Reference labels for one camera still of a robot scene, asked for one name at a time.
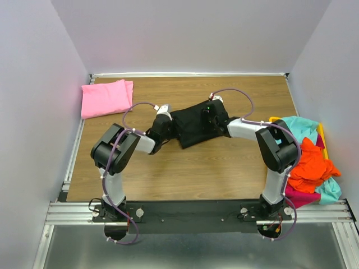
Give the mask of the black t-shirt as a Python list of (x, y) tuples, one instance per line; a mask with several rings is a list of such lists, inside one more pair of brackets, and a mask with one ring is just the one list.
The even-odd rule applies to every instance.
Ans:
[(227, 134), (217, 134), (206, 132), (201, 124), (201, 111), (207, 101), (193, 105), (186, 109), (171, 112), (173, 124), (176, 132), (176, 138), (183, 149), (197, 145), (219, 136), (229, 137)]

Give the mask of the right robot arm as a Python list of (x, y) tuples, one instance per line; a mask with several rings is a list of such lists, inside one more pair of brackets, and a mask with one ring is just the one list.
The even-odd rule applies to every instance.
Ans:
[(301, 148), (285, 121), (255, 122), (240, 117), (229, 117), (220, 98), (205, 102), (202, 122), (206, 127), (229, 138), (244, 138), (258, 143), (267, 167), (265, 187), (254, 209), (248, 214), (272, 219), (284, 204), (285, 188), (291, 170), (301, 157)]

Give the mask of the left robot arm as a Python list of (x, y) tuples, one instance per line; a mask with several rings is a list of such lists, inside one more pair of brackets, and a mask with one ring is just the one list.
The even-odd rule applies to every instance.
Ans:
[(102, 206), (110, 220), (119, 221), (126, 216), (122, 172), (133, 153), (156, 154), (171, 139), (172, 126), (169, 112), (158, 113), (146, 132), (113, 124), (91, 149), (90, 156), (102, 182)]

